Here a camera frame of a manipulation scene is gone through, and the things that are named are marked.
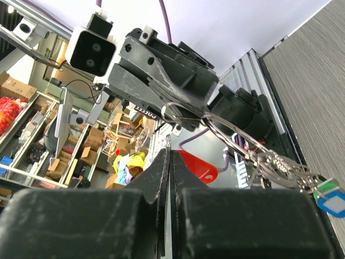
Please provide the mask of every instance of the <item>red plastic object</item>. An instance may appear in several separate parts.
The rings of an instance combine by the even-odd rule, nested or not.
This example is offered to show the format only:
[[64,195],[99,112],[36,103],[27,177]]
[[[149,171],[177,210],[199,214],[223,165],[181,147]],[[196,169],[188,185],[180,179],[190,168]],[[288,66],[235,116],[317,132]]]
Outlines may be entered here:
[[218,176],[218,170],[215,166],[197,158],[196,156],[184,151],[178,150],[185,165],[189,171],[193,172],[205,184],[213,182]]

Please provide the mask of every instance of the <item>gray floor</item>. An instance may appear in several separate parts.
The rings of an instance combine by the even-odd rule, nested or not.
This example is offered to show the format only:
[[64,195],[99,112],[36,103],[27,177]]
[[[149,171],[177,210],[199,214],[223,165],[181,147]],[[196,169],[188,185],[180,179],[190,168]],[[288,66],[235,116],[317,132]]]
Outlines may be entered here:
[[[344,14],[345,1],[333,0],[264,58],[309,167],[343,187]],[[345,248],[345,220],[332,223]]]

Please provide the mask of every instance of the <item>camera lens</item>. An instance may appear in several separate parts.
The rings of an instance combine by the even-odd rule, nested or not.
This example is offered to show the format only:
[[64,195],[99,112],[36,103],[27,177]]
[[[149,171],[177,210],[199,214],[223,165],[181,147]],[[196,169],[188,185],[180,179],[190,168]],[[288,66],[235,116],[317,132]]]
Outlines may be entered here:
[[98,43],[95,43],[92,45],[92,50],[94,52],[100,52],[101,51],[101,45],[99,45]]
[[95,61],[93,61],[92,59],[88,59],[88,60],[86,60],[86,65],[88,67],[94,67],[95,66]]

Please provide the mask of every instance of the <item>label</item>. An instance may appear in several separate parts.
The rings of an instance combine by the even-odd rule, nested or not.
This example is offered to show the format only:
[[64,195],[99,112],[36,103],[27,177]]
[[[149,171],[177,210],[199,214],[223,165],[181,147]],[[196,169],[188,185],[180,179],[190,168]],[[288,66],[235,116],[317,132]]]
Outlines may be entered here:
[[140,108],[139,106],[136,106],[134,108],[134,110],[144,114],[146,117],[149,117],[150,119],[153,119],[153,120],[158,120],[158,117],[156,115],[154,115],[153,113],[149,112],[149,111],[146,111],[142,108]]

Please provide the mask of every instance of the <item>blue tag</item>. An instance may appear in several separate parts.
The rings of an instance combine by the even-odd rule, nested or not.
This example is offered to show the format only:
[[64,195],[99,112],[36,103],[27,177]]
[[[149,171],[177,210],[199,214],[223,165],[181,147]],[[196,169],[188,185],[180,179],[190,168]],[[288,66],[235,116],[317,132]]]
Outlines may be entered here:
[[340,189],[325,194],[325,198],[318,199],[318,206],[330,215],[338,218],[345,217],[345,193]]

